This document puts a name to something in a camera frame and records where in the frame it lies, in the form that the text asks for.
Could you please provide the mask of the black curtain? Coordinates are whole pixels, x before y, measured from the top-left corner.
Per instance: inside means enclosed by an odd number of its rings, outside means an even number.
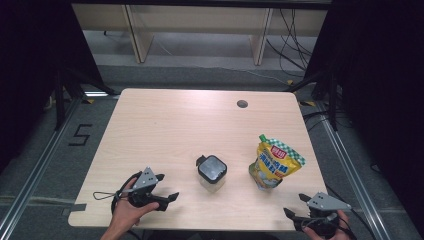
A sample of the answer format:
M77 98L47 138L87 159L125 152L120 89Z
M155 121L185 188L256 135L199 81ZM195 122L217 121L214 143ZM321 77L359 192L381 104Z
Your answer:
M424 0L331 0L308 67L347 114L424 237Z
M70 0L0 0L0 172L18 155L58 83L104 86Z

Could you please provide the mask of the aluminium floor rail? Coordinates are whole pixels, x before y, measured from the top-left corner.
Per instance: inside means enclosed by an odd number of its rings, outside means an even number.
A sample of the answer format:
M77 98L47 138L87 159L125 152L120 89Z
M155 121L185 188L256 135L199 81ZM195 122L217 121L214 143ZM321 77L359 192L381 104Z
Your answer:
M59 145L64 132L67 130L69 122L76 109L80 105L80 99L73 99L65 112L63 123L53 132L47 146L44 148L41 156L38 158L35 167L27 177L23 187L14 198L9 210L0 222L0 240L8 240L12 235L17 223L19 222L31 196L38 186L44 172L50 164L54 153Z
M391 240L390 233L384 225L382 217L377 210L376 205L369 192L367 191L362 179L360 178L358 171L353 165L350 155L347 152L345 145L343 144L339 134L335 131L330 124L330 121L322 116L324 129L329 136L329 139L336 151L338 159L345 171L347 179L355 193L357 201L363 211L365 218L367 219L368 226L371 232L374 234L376 240Z

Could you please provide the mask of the clear jar with black lid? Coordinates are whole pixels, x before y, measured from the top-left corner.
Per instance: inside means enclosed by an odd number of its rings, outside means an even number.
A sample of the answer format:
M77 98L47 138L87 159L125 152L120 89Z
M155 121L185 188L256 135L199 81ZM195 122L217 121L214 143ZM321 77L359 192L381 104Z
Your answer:
M227 165L215 155L200 156L196 167L198 181L208 192L217 192L224 185Z

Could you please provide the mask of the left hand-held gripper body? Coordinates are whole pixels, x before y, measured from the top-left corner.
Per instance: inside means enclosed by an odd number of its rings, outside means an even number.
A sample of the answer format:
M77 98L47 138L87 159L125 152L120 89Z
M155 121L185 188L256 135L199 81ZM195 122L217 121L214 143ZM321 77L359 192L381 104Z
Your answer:
M134 207L143 207L153 201L152 191L159 179L150 167L142 171L128 193L128 200Z

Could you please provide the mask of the person's left hand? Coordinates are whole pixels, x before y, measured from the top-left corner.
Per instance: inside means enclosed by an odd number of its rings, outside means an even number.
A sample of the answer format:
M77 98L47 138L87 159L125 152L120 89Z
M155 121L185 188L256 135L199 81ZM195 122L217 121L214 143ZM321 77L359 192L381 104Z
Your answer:
M134 184L135 179L131 179L130 182L124 187L124 189L130 189ZM128 192L123 191L121 197L117 200L111 225L121 231L127 231L134 225L138 225L140 219L159 207L157 202L149 203L143 207L134 207L128 200Z

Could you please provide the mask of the yellow seasoning pouch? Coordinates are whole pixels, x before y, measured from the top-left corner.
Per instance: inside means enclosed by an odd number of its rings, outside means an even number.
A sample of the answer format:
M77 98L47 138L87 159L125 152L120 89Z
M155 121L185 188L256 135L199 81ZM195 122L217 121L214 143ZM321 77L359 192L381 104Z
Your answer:
M306 160L297 151L277 139L259 136L256 160L249 165L249 174L260 190L276 188L285 177L301 169Z

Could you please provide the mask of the black metal stand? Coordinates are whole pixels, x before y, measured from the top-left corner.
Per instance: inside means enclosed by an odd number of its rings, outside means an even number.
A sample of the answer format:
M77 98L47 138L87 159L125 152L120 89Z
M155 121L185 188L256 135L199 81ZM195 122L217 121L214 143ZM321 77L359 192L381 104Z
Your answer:
M337 131L337 80L335 76L330 74L328 71L319 71L310 76L305 76L299 83L291 85L287 89L287 92L294 93L311 83L315 84L311 93L314 100L323 100L325 97L328 97L329 122L333 130Z
M72 99L81 99L85 93L82 84L91 85L108 95L119 95L118 91L106 86L101 78L92 78L89 75L73 68L63 67L57 70L55 76L55 99L56 99L56 130L59 130L65 122L65 100L64 90L68 92Z

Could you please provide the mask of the light wooden shelf unit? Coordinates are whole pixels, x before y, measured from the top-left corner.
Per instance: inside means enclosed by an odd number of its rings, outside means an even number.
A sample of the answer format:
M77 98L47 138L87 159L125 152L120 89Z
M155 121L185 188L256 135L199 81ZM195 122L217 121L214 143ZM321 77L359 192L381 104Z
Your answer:
M82 4L72 5L83 30L127 31L135 59L143 63L157 32L241 34L250 40L253 62L262 63L266 38L294 34L315 37L322 29L325 10Z

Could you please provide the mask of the person's right hand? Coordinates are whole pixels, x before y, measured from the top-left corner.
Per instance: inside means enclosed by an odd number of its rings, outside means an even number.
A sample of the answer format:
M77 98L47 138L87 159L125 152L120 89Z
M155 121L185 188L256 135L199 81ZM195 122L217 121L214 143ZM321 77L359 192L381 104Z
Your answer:
M325 239L309 227L304 227L303 232L310 238L310 240L356 240L356 238L349 233L350 226L347 215L342 210L338 210L337 214L340 218L339 228L336 230L332 238Z

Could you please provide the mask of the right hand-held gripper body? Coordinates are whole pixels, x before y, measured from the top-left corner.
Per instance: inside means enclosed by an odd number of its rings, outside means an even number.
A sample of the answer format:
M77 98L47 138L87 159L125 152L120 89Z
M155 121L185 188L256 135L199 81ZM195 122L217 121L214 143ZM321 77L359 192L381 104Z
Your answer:
M318 192L307 201L310 209L310 221L307 227L319 236L334 236L339 226L338 210L350 210L351 205L339 199Z

